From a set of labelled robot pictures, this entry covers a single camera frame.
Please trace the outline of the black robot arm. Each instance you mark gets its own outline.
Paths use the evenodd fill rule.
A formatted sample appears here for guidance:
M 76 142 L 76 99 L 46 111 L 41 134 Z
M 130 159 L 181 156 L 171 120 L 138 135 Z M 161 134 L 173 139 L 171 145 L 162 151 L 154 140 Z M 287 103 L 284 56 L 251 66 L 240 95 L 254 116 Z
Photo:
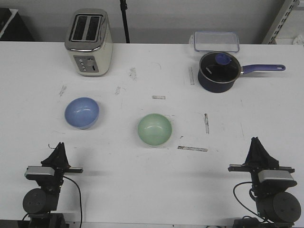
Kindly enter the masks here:
M 23 198 L 23 209 L 30 218 L 29 228 L 68 228 L 62 213 L 56 213 L 59 195 L 64 179 L 74 183 L 78 189 L 80 224 L 83 222 L 81 190 L 79 185 L 66 173 L 83 172 L 82 167 L 71 167 L 66 156 L 65 144 L 59 142 L 53 152 L 43 161 L 41 166 L 28 166 L 24 176 L 35 181 L 39 188 L 30 190 Z
M 231 164 L 228 171 L 250 173 L 252 187 L 249 196 L 257 209 L 255 218 L 236 219 L 235 228 L 290 228 L 300 218 L 301 205 L 287 192 L 288 188 L 297 185 L 292 177 L 294 168 L 280 166 L 257 137 L 251 139 L 245 162 Z

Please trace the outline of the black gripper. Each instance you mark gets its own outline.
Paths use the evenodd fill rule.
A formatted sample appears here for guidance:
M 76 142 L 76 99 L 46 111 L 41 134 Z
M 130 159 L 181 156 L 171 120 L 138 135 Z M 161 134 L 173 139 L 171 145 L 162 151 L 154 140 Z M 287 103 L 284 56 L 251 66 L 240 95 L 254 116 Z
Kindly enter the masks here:
M 256 157 L 261 167 L 250 167 Z M 228 171 L 249 172 L 252 189 L 256 197 L 270 197 L 297 185 L 293 179 L 294 169 L 278 166 L 278 160 L 269 155 L 258 137 L 251 138 L 251 143 L 244 164 L 231 164 Z
M 37 184 L 45 190 L 59 190 L 64 182 L 63 177 L 65 173 L 80 174 L 83 172 L 82 167 L 70 167 L 66 156 L 65 144 L 63 142 L 59 142 L 53 152 L 45 160 L 41 161 L 42 166 L 56 166 L 60 147 L 62 155 L 62 167 L 68 168 L 53 168 L 55 170 L 54 177 L 37 180 Z

